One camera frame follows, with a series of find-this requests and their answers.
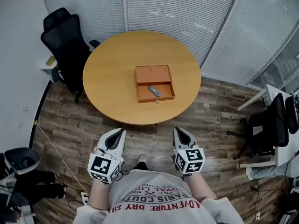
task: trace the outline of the black office chair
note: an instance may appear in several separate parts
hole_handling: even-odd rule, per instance
[[[237,156],[238,159],[246,150],[251,149],[250,156],[274,155],[274,146],[285,147],[289,142],[289,131],[294,134],[299,129],[297,110],[293,97],[285,100],[279,93],[271,105],[262,113],[253,114],[248,123],[245,118],[240,120],[244,124],[245,134],[228,131],[228,135],[235,135],[245,139],[245,143]],[[262,131],[254,134],[254,127],[262,126]]]
[[[61,70],[63,82],[70,92],[77,92],[75,102],[83,91],[82,75],[86,60],[91,54],[83,40],[79,16],[60,8],[43,20],[42,42],[53,53]],[[90,41],[93,47],[100,45],[97,40]]]

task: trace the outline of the small table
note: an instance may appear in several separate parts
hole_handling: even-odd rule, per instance
[[[265,96],[265,103],[267,105],[270,105],[274,98],[281,93],[284,102],[285,99],[288,98],[290,95],[269,85],[266,84],[265,89],[260,91],[257,95],[255,95],[253,98],[251,98],[249,101],[241,105],[237,110],[241,111],[244,108],[248,107],[250,104],[254,103],[256,100],[258,100],[260,97]],[[271,165],[277,165],[280,166],[290,160],[290,158],[299,150],[299,132],[296,132],[295,134],[289,133],[289,143],[286,147],[275,147],[275,156],[274,160],[270,161],[264,161],[264,162],[256,162],[256,163],[250,163],[250,164],[240,164],[241,168],[247,168],[247,167],[262,167],[262,166],[271,166]]]
[[[139,103],[135,67],[168,65],[173,100]],[[122,123],[151,125],[169,120],[195,100],[201,82],[199,64],[181,42],[154,31],[132,31],[109,38],[86,61],[83,86],[91,103]]]

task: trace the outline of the white sneaker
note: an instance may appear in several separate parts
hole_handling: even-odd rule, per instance
[[[137,159],[137,164],[140,162],[145,162],[145,164],[148,164],[148,157],[145,154],[142,154]]]
[[[251,176],[252,168],[246,168],[246,175],[249,179],[249,181],[253,180],[254,178]]]

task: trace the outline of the white cable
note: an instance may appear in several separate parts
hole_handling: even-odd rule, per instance
[[[33,116],[31,115],[30,111],[28,109],[24,109],[25,112],[28,112],[28,114],[33,118]],[[81,187],[84,189],[84,191],[89,195],[89,193],[87,192],[86,188],[79,182],[79,180],[76,178],[76,176],[74,175],[74,173],[71,171],[70,167],[66,164],[66,162],[64,161],[62,155],[59,153],[59,151],[57,150],[56,146],[51,142],[50,138],[48,137],[48,135],[46,135],[46,133],[43,131],[43,129],[38,125],[38,123],[36,123],[37,127],[39,127],[39,129],[42,131],[42,133],[48,138],[50,144],[55,148],[56,152],[58,153],[58,155],[61,157],[62,161],[64,162],[64,165],[69,169],[69,171],[71,172],[71,174],[73,175],[73,177],[75,178],[75,180],[81,185]]]

